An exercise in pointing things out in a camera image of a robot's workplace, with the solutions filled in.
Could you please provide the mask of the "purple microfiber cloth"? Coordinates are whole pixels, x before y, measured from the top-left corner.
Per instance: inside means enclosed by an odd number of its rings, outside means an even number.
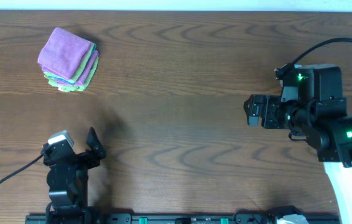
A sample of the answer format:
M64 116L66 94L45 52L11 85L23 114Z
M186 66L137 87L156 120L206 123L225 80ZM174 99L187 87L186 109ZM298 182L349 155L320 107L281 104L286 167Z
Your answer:
M71 80L85 66L95 44L56 27L40 51L37 63L57 76Z

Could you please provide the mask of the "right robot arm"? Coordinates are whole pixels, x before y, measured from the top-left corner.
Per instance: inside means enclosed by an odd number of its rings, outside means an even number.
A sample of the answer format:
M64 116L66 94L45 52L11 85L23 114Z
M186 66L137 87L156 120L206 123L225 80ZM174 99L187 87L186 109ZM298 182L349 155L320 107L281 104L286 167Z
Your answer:
M292 141L314 148L333 187L341 222L352 223L352 116L340 68L295 65L277 78L279 96L253 94L244 102L248 125L287 129Z

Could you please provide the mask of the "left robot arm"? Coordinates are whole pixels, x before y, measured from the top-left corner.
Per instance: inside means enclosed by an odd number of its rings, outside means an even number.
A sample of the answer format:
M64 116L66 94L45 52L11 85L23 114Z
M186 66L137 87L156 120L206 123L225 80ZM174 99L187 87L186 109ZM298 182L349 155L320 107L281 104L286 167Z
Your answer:
M100 166L106 150L95 129L88 131L89 148L76 154L74 142L66 130L53 134L43 145L41 155L47 174L50 204L46 208L46 223L102 223L101 212L88 206L88 170Z

